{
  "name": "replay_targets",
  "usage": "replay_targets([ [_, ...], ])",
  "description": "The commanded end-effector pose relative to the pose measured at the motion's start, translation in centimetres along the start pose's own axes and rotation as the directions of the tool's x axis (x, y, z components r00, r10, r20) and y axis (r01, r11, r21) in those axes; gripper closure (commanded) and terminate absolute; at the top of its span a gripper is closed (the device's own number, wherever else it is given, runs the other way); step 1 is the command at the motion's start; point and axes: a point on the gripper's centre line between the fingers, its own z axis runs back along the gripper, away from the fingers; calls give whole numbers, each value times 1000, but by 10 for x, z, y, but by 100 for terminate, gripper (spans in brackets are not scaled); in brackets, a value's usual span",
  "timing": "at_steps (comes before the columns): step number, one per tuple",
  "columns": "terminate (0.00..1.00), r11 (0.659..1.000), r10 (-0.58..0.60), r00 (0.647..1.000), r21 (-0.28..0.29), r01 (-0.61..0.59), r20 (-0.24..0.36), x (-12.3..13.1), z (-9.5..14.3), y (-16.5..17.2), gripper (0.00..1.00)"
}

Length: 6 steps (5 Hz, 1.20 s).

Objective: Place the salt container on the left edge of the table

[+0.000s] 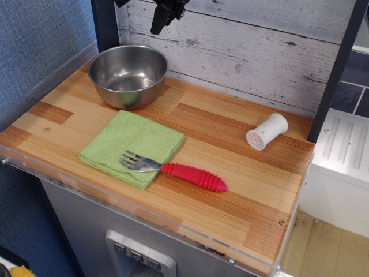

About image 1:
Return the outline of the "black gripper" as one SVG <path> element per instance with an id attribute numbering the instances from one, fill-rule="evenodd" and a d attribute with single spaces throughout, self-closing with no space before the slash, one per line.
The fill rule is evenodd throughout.
<path id="1" fill-rule="evenodd" d="M 170 25 L 173 19 L 180 20 L 189 1 L 184 0 L 153 0 L 157 6 L 151 26 L 151 34 L 159 35 L 165 26 Z"/>

